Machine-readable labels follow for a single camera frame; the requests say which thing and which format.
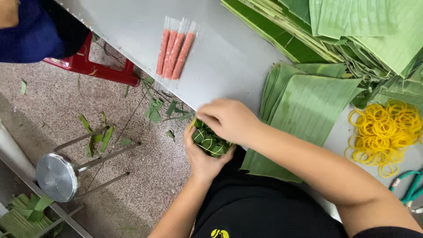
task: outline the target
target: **person's right hand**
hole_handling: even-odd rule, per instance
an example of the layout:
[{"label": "person's right hand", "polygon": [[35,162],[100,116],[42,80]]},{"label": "person's right hand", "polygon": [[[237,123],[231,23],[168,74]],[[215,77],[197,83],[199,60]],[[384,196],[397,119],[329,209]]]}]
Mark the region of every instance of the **person's right hand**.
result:
[{"label": "person's right hand", "polygon": [[246,144],[253,129],[261,123],[244,104],[230,99],[216,99],[205,104],[196,116],[218,136],[240,145]]}]

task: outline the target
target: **stool leg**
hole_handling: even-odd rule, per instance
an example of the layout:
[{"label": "stool leg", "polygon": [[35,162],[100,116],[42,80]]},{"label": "stool leg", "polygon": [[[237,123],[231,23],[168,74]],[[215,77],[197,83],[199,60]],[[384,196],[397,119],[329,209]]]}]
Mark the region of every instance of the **stool leg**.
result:
[{"label": "stool leg", "polygon": [[121,178],[128,176],[129,174],[130,174],[130,172],[126,172],[126,173],[122,174],[121,176],[118,176],[118,177],[116,177],[116,178],[114,178],[114,179],[110,180],[109,182],[103,183],[102,185],[98,186],[97,188],[93,188],[93,189],[91,189],[90,191],[88,191],[88,192],[86,192],[86,193],[84,193],[84,194],[82,194],[82,195],[79,195],[79,196],[75,197],[75,199],[82,199],[82,198],[84,198],[84,197],[86,197],[86,196],[88,196],[88,195],[90,195],[90,194],[92,194],[92,193],[95,193],[95,192],[97,192],[98,190],[100,190],[100,189],[102,189],[102,188],[105,188],[105,187],[107,187],[108,185],[110,185],[110,184],[112,184],[112,183],[114,183],[114,182],[116,182],[116,181],[120,180]]},{"label": "stool leg", "polygon": [[103,131],[105,131],[105,130],[107,130],[107,129],[109,129],[109,128],[110,128],[110,126],[106,126],[106,127],[103,127],[103,128],[97,129],[97,130],[95,130],[95,131],[93,131],[93,132],[91,132],[91,133],[89,133],[89,134],[86,134],[85,136],[81,136],[81,137],[79,137],[79,138],[76,138],[76,139],[71,140],[71,141],[69,141],[69,142],[66,142],[66,143],[64,143],[64,144],[61,144],[61,145],[59,145],[58,147],[54,148],[54,150],[53,150],[53,151],[54,151],[54,152],[57,152],[58,150],[63,149],[63,148],[65,148],[65,147],[68,147],[68,146],[70,146],[71,144],[75,144],[75,143],[77,143],[78,141],[81,141],[81,140],[83,140],[83,139],[85,139],[85,138],[88,138],[88,137],[91,137],[91,136],[98,135],[98,134],[102,133]]},{"label": "stool leg", "polygon": [[97,164],[99,164],[99,163],[103,163],[103,162],[105,162],[105,161],[107,161],[107,160],[109,160],[109,159],[111,159],[111,158],[113,158],[113,157],[115,157],[115,156],[117,156],[117,155],[120,155],[120,154],[122,154],[122,153],[124,153],[124,152],[126,152],[126,151],[128,151],[128,150],[130,150],[130,149],[133,149],[133,148],[135,148],[135,147],[137,147],[137,146],[140,146],[140,145],[141,145],[141,142],[138,142],[138,143],[136,143],[136,144],[133,144],[133,145],[131,145],[131,146],[126,147],[125,149],[121,149],[121,150],[119,150],[118,152],[115,152],[115,153],[113,153],[113,154],[110,154],[110,155],[108,155],[108,156],[106,156],[106,157],[104,157],[104,158],[99,157],[98,159],[95,159],[95,160],[93,160],[93,161],[90,161],[90,162],[88,162],[88,163],[85,163],[85,164],[83,164],[83,165],[78,166],[78,167],[76,168],[76,170],[77,170],[78,172],[82,172],[82,171],[87,170],[87,169],[89,169],[89,168],[91,168],[91,167],[93,167],[93,166],[96,166],[96,165],[97,165]]}]

